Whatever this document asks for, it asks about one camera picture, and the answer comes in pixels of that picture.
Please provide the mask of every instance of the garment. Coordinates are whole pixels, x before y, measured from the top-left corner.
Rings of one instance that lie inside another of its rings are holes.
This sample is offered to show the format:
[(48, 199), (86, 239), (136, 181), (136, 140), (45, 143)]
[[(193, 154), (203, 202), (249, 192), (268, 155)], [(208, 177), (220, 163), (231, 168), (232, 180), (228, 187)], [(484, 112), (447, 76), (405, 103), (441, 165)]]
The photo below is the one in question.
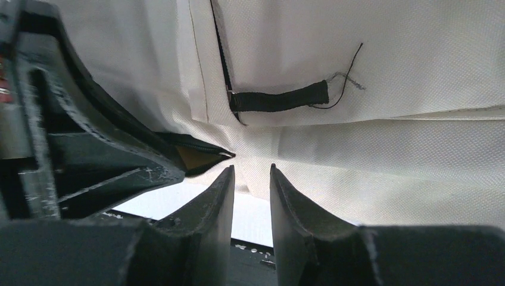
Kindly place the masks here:
[[(237, 154), (190, 182), (234, 164), (237, 191), (267, 199), (276, 163), (353, 222), (505, 228), (503, 1), (50, 2), (95, 80), (146, 126)], [(216, 27), (233, 91), (345, 74), (360, 43), (349, 77), (364, 88), (347, 83), (328, 110), (240, 113), (242, 125)]]

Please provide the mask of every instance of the black thread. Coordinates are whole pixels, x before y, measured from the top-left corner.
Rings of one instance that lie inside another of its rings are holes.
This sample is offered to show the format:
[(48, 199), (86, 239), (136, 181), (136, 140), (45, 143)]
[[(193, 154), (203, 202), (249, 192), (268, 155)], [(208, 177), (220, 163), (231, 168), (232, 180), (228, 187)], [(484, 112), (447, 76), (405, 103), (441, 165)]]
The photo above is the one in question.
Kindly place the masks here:
[(338, 100), (334, 104), (332, 104), (331, 106), (328, 106), (328, 107), (317, 107), (317, 106), (309, 105), (310, 107), (317, 108), (317, 109), (330, 109), (330, 108), (333, 108), (335, 105), (337, 105), (337, 103), (340, 102), (340, 100), (344, 96), (345, 84), (347, 83), (347, 79), (349, 78), (349, 73), (351, 72), (351, 68), (353, 68), (354, 60), (356, 59), (356, 56), (358, 55), (358, 52), (361, 50), (362, 46), (363, 46), (363, 43), (360, 44), (360, 47), (358, 48), (358, 50), (354, 54), (353, 61), (351, 62), (351, 66), (349, 67), (349, 70), (347, 70), (347, 74), (345, 75), (344, 87), (342, 88), (342, 93), (340, 94), (340, 97), (338, 98)]

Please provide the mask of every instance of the white cloth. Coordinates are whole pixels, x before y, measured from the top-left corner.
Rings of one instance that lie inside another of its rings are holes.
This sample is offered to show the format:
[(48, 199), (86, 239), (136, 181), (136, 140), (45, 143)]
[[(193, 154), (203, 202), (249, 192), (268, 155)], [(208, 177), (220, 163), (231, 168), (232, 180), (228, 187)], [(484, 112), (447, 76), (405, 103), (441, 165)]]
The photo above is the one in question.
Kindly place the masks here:
[(347, 220), (505, 228), (504, 1), (216, 0), (235, 91), (345, 72), (364, 42), (350, 76), (365, 91), (347, 86), (331, 110), (241, 113), (249, 126), (227, 105), (209, 1), (51, 2), (134, 116), (237, 153), (193, 182), (235, 164), (237, 190), (268, 199), (276, 163)]

